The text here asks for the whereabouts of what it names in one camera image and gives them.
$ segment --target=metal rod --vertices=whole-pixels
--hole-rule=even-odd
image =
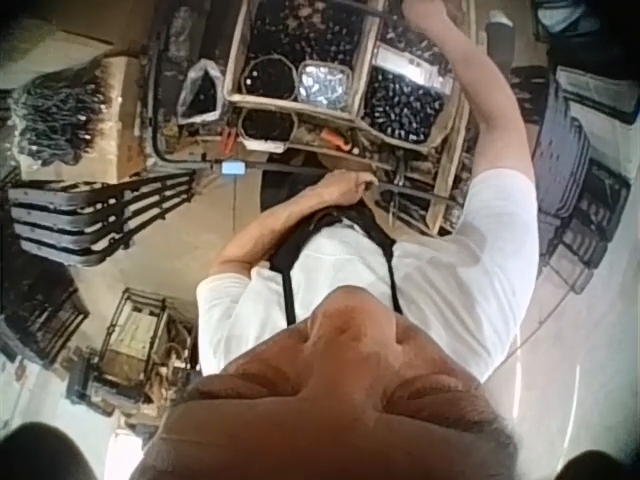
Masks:
[[[267,163],[267,162],[244,162],[247,168],[256,170],[266,170],[270,172],[284,172],[284,173],[297,173],[301,175],[326,175],[329,171],[323,168],[317,167],[303,167],[297,165],[286,165],[282,163]],[[458,205],[455,200],[438,195],[432,192],[423,192],[421,190],[415,190],[413,188],[404,187],[402,185],[394,185],[392,183],[379,182],[378,189],[382,191],[391,191],[395,193],[401,193],[404,195],[410,195],[413,197],[424,198],[425,200],[439,200],[445,202],[447,205]]]

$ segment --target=man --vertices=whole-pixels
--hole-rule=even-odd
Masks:
[[[394,245],[363,213],[366,173],[330,173],[261,214],[198,287],[207,376],[169,412],[134,478],[515,476],[515,442],[481,382],[537,274],[525,127],[441,0],[403,8],[451,62],[479,124],[458,231]],[[271,270],[259,267],[270,255]]]

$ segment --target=black apron strap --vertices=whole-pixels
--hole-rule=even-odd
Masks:
[[[291,231],[288,238],[282,242],[269,258],[270,268],[282,276],[282,289],[284,294],[285,315],[287,326],[295,325],[297,322],[293,284],[291,281],[291,271],[305,245],[323,228],[336,225],[347,219],[357,225],[364,234],[380,249],[387,263],[389,272],[389,285],[391,287],[391,301],[393,310],[402,315],[402,307],[398,299],[398,289],[395,275],[393,273],[393,247],[395,240],[384,231],[378,224],[371,209],[364,203],[359,202],[353,207],[330,208],[318,212],[308,218],[303,219]]]

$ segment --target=eyebrow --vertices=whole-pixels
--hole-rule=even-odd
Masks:
[[[172,408],[180,405],[185,405],[191,402],[201,401],[213,401],[213,400],[239,400],[237,398],[229,398],[224,393],[211,392],[207,390],[201,390],[199,388],[191,388],[184,392],[179,398],[177,398],[171,405]],[[506,448],[508,450],[517,451],[517,442],[514,435],[506,426],[504,420],[499,415],[493,416],[490,420],[485,421],[473,421],[468,418],[449,418],[443,422],[427,422],[419,418],[405,416],[409,420],[415,422],[428,423],[430,425],[436,425],[449,430],[454,430],[460,433],[470,433],[473,435],[479,435],[486,438],[491,443]]]

